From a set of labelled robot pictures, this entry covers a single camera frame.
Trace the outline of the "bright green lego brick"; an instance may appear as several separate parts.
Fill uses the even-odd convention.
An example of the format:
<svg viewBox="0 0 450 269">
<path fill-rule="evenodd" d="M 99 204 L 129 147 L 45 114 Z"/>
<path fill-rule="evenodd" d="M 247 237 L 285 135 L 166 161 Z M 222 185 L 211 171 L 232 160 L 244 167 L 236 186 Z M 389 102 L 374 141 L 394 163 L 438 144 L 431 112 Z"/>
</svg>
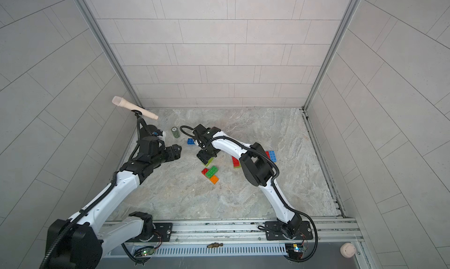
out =
<svg viewBox="0 0 450 269">
<path fill-rule="evenodd" d="M 208 169 L 205 176 L 211 179 L 215 174 L 218 172 L 218 168 L 215 166 L 212 166 L 211 169 Z"/>
</svg>

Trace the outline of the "light blue lego brick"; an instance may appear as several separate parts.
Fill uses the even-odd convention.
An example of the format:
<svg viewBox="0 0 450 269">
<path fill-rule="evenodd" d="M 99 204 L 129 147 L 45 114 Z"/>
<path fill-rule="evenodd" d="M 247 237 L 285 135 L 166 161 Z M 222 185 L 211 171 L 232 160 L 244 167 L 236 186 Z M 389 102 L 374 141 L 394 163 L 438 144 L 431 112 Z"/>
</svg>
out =
<svg viewBox="0 0 450 269">
<path fill-rule="evenodd" d="M 269 151 L 269 152 L 270 152 L 270 156 L 271 156 L 272 162 L 277 162 L 277 158 L 276 158 L 275 152 L 274 151 Z"/>
</svg>

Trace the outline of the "orange lego brick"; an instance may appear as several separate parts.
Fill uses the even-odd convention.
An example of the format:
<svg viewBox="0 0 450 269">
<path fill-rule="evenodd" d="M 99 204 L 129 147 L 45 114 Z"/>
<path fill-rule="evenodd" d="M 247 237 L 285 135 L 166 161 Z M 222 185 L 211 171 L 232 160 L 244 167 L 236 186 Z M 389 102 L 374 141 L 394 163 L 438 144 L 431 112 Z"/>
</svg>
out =
<svg viewBox="0 0 450 269">
<path fill-rule="evenodd" d="M 216 184 L 216 183 L 219 181 L 218 177 L 215 176 L 215 175 L 213 175 L 209 180 L 210 180 L 213 184 Z"/>
</svg>

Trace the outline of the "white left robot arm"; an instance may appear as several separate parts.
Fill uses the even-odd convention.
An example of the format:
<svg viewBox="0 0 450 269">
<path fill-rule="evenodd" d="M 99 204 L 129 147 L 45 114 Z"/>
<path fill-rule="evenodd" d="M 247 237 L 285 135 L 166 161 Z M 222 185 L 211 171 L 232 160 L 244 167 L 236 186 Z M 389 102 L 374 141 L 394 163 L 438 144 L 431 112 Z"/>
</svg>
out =
<svg viewBox="0 0 450 269">
<path fill-rule="evenodd" d="M 131 158 L 113 173 L 110 183 L 85 207 L 66 220 L 56 220 L 48 230 L 42 269 L 94 269 L 112 249 L 130 239 L 143 242 L 154 236 L 152 215 L 134 212 L 102 232 L 101 227 L 115 208 L 161 164 L 180 159 L 182 148 L 166 147 L 154 135 L 139 139 Z"/>
</svg>

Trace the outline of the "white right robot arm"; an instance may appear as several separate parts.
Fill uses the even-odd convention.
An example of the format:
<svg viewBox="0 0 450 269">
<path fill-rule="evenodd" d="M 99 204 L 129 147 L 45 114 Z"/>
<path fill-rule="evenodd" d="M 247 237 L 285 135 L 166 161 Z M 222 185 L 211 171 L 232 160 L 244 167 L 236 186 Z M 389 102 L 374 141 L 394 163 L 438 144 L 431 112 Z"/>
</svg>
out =
<svg viewBox="0 0 450 269">
<path fill-rule="evenodd" d="M 296 235 L 302 222 L 301 215 L 279 190 L 276 178 L 280 170 L 259 143 L 245 144 L 229 137 L 217 127 L 206 128 L 201 124 L 193 128 L 192 133 L 192 138 L 201 148 L 198 158 L 202 162 L 216 157 L 220 151 L 239 160 L 246 180 L 263 191 L 278 221 L 283 223 L 286 234 Z"/>
</svg>

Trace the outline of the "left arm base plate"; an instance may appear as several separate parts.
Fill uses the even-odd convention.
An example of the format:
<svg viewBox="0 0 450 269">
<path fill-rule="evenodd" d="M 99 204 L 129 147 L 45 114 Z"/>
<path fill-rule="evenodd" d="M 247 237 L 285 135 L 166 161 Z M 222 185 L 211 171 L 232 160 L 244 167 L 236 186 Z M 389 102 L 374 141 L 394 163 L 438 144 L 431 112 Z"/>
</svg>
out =
<svg viewBox="0 0 450 269">
<path fill-rule="evenodd" d="M 139 239 L 144 243 L 166 243 L 171 239 L 173 224 L 172 223 L 154 223 L 154 232 L 148 239 Z"/>
</svg>

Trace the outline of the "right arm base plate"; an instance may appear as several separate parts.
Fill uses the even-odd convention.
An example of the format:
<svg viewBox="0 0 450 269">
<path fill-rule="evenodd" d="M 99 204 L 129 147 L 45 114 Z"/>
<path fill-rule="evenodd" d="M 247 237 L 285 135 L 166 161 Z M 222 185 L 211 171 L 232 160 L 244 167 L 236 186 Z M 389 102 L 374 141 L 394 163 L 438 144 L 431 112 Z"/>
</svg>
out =
<svg viewBox="0 0 450 269">
<path fill-rule="evenodd" d="M 302 221 L 296 227 L 291 227 L 280 221 L 266 221 L 262 229 L 268 241 L 314 240 L 313 227 L 308 221 Z"/>
</svg>

